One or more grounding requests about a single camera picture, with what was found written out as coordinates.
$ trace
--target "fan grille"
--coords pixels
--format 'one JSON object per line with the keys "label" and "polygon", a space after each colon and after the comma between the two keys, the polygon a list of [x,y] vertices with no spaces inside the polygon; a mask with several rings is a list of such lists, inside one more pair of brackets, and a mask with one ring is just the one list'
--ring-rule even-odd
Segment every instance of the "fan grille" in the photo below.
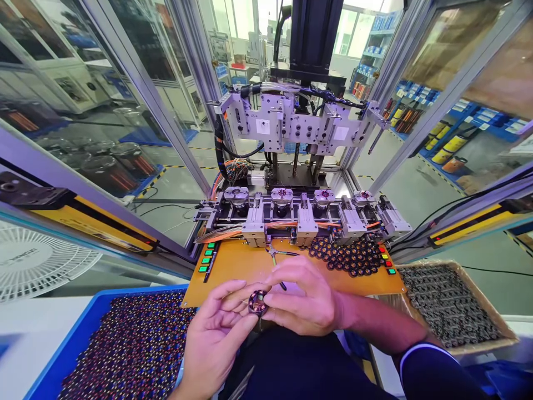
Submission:
{"label": "fan grille", "polygon": [[35,297],[75,279],[102,256],[7,222],[0,222],[0,303]]}

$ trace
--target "blue bin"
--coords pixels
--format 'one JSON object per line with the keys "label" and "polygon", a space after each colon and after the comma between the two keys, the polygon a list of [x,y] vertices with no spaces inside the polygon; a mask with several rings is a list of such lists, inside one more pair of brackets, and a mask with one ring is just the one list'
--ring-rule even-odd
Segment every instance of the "blue bin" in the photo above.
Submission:
{"label": "blue bin", "polygon": [[33,383],[24,400],[57,399],[62,390],[63,380],[74,371],[78,356],[87,349],[90,336],[100,327],[100,319],[111,309],[111,300],[117,297],[150,295],[155,292],[185,292],[188,287],[188,284],[184,284],[114,289],[97,293]]}

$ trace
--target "dark sleeve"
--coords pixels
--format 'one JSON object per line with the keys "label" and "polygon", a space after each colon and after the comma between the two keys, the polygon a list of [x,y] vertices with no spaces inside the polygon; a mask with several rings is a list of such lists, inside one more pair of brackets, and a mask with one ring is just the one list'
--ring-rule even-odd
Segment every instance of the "dark sleeve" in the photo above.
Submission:
{"label": "dark sleeve", "polygon": [[487,399],[456,359],[434,344],[419,343],[407,350],[399,371],[408,400]]}

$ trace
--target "hand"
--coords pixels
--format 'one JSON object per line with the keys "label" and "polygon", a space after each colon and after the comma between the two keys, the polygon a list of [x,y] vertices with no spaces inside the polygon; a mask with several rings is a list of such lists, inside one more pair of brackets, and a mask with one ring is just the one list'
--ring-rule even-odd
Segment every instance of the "hand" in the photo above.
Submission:
{"label": "hand", "polygon": [[266,284],[294,282],[303,294],[269,293],[264,302],[270,307],[263,319],[273,321],[299,335],[324,336],[341,321],[340,295],[331,290],[324,277],[304,256],[279,263]]}
{"label": "hand", "polygon": [[270,290],[262,283],[245,285],[229,281],[209,293],[187,330],[183,380],[170,399],[210,398],[226,380],[237,350],[258,321],[248,313],[247,300],[256,290]]}

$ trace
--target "orange work surface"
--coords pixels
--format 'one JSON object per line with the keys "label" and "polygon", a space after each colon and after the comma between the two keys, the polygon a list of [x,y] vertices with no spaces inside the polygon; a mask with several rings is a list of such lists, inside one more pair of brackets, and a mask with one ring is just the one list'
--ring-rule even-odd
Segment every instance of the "orange work surface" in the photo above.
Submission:
{"label": "orange work surface", "polygon": [[[264,247],[250,247],[242,240],[230,239],[220,244],[211,274],[204,283],[205,273],[199,272],[202,265],[202,258],[207,250],[204,245],[200,260],[189,283],[189,288],[183,299],[183,307],[199,307],[207,298],[209,292],[216,286],[229,281],[230,279],[243,279],[248,284],[263,282],[272,272],[274,264],[272,257],[265,251]],[[277,251],[293,252],[306,255],[308,251],[301,251],[297,246],[291,246],[287,238],[274,239],[272,246]],[[287,257],[283,254],[276,255],[276,262],[279,264]],[[369,276],[358,276],[352,278],[346,271],[330,271],[326,268],[326,263],[316,258],[310,258],[320,273],[326,278],[332,288],[339,292],[359,294],[368,296],[371,294],[396,294],[405,293],[404,284],[398,273],[389,275],[386,267],[382,266],[378,272]],[[279,285],[272,288],[272,291],[283,291]]]}

